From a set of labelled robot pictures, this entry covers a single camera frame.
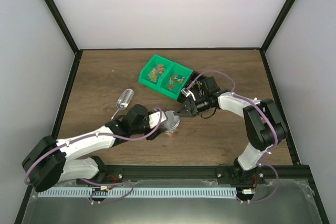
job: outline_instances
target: purple cable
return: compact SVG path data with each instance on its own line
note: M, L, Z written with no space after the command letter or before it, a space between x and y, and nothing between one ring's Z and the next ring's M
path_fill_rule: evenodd
M189 84L189 86L187 87L187 89L190 89L191 87L192 87L192 85L194 85L195 84L195 82L198 80L198 78L199 77L201 77L202 75L204 75L205 73L210 73L210 72L213 72L213 73L219 73L219 74L221 74L222 76L225 76L226 78L228 78L231 82L232 82L232 84L233 84L233 87L232 87L232 89L231 89L231 92L233 92L233 91L235 91L235 89L236 89L236 83L235 83L235 81L230 77L230 76L228 76L227 74L225 74L225 73L222 73L222 72L220 72L220 71L217 71L217 70L207 70L207 71L204 71L203 73L200 73L190 84Z
M95 182L91 182L91 181L89 181L88 179L85 179L85 178L80 178L80 180L82 180L82 181L84 181L88 184L91 184L93 186L131 186L132 185L132 183L130 183L130 182L98 184L98 183L95 183Z
M131 190L129 190L129 192L127 192L126 194L124 194L123 196L121 196L121 197L119 197L119 198L117 198L117 199L112 199L112 200L108 200L108 201L104 200L104 201L101 201L100 203L101 203L101 204L106 204L106 203L111 203L111 202L119 201L119 200L124 199L125 197L129 196L129 195L133 192L133 190L134 190L134 187L132 187ZM92 197L93 197L96 193L99 193L99 192L105 192L105 191L101 191L101 190L99 190L99 191L94 191L94 192L91 194L91 196L90 196L90 201L91 201L91 202L93 202Z
M267 166L267 167L271 168L273 170L273 172L275 173L275 176L277 178L277 183L275 185L275 188L274 188L273 192L270 195L266 196L265 198L262 198L262 199L259 199L259 200L255 200L255 201L250 201L249 203L248 203L248 201L243 201L243 200L239 199L238 197L236 197L236 199L238 201L240 201L240 202L246 202L248 204L260 203L260 202L263 202L263 201L269 199L270 197L272 197L275 194L275 192L278 190L278 187L279 187L279 175L277 173L277 170L275 170L275 168L273 166L268 165L268 164L263 164L263 165L258 165L258 166L259 167Z
M112 137L115 137L115 138L119 138L119 139L123 139L123 140L127 140L127 141L138 141L138 140L142 140L142 139L145 139L146 137L152 135L155 131L157 131L157 129L159 128L160 124L161 124L161 119L162 119L162 110L160 107L156 107L154 108L154 110L159 110L160 112L160 117L159 117L159 122L157 123L157 125L154 127L154 129L148 133L147 135L145 136L142 136L142 137L138 137L138 138L129 138L129 137L124 137L124 136L118 136L118 135L115 135L115 134L111 134L111 133L99 133L98 135L102 135L102 136L112 136ZM81 140L84 140L84 139L87 139L89 137L92 137L92 136L96 136L95 133L92 133L92 134L89 134L89 135L86 135L86 136L81 136L77 139L74 139L72 141L70 141L70 144L73 144L75 142L78 142L78 141L81 141ZM60 146L57 146L49 151L47 151L45 154L43 154L41 157L39 157L31 166L30 168L28 169L27 173L25 174L25 179L24 179L24 183L27 185L27 186L30 186L31 183L28 182L28 177L30 175L30 173L32 172L32 170L43 160L45 159L47 156L49 156L50 154L54 153L55 151L63 148L67 146L67 144L61 144Z

